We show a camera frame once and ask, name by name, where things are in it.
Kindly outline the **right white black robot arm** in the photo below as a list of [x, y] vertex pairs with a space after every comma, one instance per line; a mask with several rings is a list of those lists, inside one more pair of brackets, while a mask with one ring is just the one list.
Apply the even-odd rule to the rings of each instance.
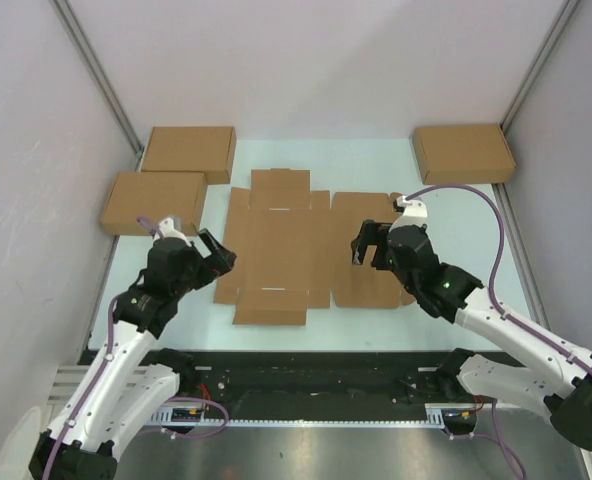
[[501, 348], [518, 366], [497, 365], [463, 349], [437, 376], [449, 401], [495, 397], [544, 417], [573, 445], [592, 451], [592, 351], [568, 342], [504, 307], [490, 288], [434, 253], [426, 229], [366, 220], [352, 241], [352, 261], [368, 247], [377, 270], [390, 271], [421, 309]]

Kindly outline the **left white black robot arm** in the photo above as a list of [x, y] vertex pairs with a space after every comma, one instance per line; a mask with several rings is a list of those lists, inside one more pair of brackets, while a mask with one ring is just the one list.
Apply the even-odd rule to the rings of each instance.
[[39, 436], [29, 462], [35, 479], [113, 478], [124, 449], [158, 408], [198, 387], [192, 356], [169, 348], [155, 354], [133, 388], [127, 384], [183, 297], [229, 273], [236, 255], [207, 229], [198, 233], [209, 251], [202, 255], [169, 218], [153, 234], [145, 268], [110, 302], [103, 348]]

